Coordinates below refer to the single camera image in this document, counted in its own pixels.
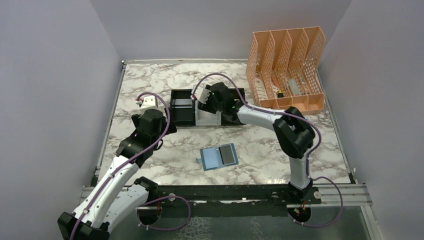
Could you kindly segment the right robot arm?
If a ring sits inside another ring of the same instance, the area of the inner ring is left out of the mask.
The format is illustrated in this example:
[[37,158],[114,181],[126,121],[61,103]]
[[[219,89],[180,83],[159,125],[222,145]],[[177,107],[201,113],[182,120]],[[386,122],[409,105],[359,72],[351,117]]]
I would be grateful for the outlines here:
[[197,107],[205,112],[221,113],[226,121],[250,124],[274,131],[282,151],[289,157],[289,199],[300,204],[312,189],[308,156],[313,149],[316,133],[311,123],[296,107],[272,110],[247,103],[243,97],[235,98],[222,82],[207,85],[199,96],[192,96]]

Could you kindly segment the blue card holder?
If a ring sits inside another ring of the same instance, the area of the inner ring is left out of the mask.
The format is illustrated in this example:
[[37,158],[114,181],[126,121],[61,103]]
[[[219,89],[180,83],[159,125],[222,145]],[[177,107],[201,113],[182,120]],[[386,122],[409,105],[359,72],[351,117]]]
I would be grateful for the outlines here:
[[[221,160],[221,155],[219,152],[219,147],[224,145],[232,145],[232,151],[235,157],[235,163],[229,165],[223,165]],[[196,158],[196,163],[202,164],[204,171],[210,171],[225,167],[230,167],[239,164],[237,152],[235,149],[235,145],[233,143],[222,144],[213,147],[207,147],[200,149],[200,157]]]

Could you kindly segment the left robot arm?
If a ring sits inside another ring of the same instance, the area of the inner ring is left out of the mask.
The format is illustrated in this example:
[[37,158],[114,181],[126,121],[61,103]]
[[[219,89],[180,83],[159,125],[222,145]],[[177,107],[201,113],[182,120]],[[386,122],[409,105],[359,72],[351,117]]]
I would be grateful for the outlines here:
[[112,163],[88,197],[71,213],[63,212],[57,220],[65,240],[107,240],[113,229],[137,206],[152,205],[157,191],[137,183],[119,197],[128,180],[160,148],[165,135],[175,133],[169,109],[147,109],[134,114],[135,126],[122,140]]

